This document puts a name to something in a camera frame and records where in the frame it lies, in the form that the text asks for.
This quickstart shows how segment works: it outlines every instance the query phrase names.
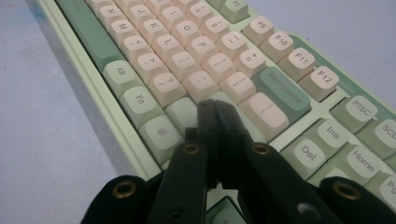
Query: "mechanical keyboard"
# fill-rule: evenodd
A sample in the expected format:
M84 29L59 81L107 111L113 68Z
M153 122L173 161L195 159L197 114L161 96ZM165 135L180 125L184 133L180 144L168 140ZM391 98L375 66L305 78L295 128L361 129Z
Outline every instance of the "mechanical keyboard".
M344 176L396 212L394 110L246 0L39 2L137 175L166 169L216 99L306 182ZM243 223L234 197L209 191L207 223Z

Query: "white table surface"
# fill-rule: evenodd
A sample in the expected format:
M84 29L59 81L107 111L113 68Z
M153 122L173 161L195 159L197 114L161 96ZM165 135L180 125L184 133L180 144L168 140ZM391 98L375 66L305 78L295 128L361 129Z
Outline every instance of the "white table surface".
M396 107L396 1L248 0ZM79 223L132 174L35 0L0 2L0 223Z

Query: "keyboard frame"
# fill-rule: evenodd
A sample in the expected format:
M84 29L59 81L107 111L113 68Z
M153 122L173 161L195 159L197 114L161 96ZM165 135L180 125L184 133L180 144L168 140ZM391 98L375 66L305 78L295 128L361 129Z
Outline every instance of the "keyboard frame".
M67 19L59 9L55 0L38 0L38 2L58 37L60 38L62 44L64 45L65 51L67 52L73 65L76 67L78 74L90 92L92 99L95 101L108 127L117 139L134 173L146 180L158 174L161 171L161 166L158 165L153 159L149 153L149 150L140 139L137 131L120 108L120 104L118 103L116 97L107 86L101 73L93 64L90 56L78 40L78 37L75 35L72 27L69 25ZM214 13L215 15L219 15L216 10L214 10ZM250 17L248 19L238 22L237 24L230 24L231 30L241 31L241 27L246 27L248 23L254 18L260 16L251 7L249 8L249 14ZM282 134L272 140L270 142L272 147L276 148L277 150L283 149L295 138L301 135L303 131L307 130L311 125L313 125L318 119L335 119L330 114L331 108L341 102L345 97L354 95L353 93L364 93L364 96L378 107L377 116L379 115L383 119L389 118L396 120L395 112L392 111L391 107L375 98L369 90L359 84L359 81L354 79L352 76L348 76L329 59L324 57L323 54L321 54L317 49L304 42L301 37L293 33L287 33L293 38L295 49L299 47L309 48L309 52L313 53L316 58L315 67L319 67L322 64L329 66L340 77L340 82L336 88L336 91L321 103L317 102L312 97L310 97L309 94L307 94L311 99L310 111L304 115L302 119L299 119L297 122L290 125L286 131L282 132ZM248 40L247 45L249 47L254 46ZM278 68L278 66L272 61L267 60L267 67L269 66ZM359 141L359 139L354 134L349 136L348 142L351 144L363 145L363 143ZM396 175L396 173L391 170L384 162L382 163L383 165L380 170L381 172ZM224 190L220 188L212 189L208 193L207 207L211 207L211 205L221 200L224 196L231 196L232 198L236 199L236 191Z

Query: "keyboard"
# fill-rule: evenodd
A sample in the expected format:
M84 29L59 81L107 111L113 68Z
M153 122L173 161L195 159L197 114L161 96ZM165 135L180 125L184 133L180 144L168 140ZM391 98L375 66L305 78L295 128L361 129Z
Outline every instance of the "keyboard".
M134 172L165 170L206 99L235 106L306 182L350 178L396 212L396 115L246 0L39 0ZM208 192L207 223L244 223Z

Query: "spacebar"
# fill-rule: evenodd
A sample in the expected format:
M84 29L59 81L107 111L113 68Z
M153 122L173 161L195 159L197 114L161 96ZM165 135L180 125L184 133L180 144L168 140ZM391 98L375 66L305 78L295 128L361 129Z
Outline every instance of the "spacebar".
M84 0L57 0L57 3L100 73L108 63L125 60Z

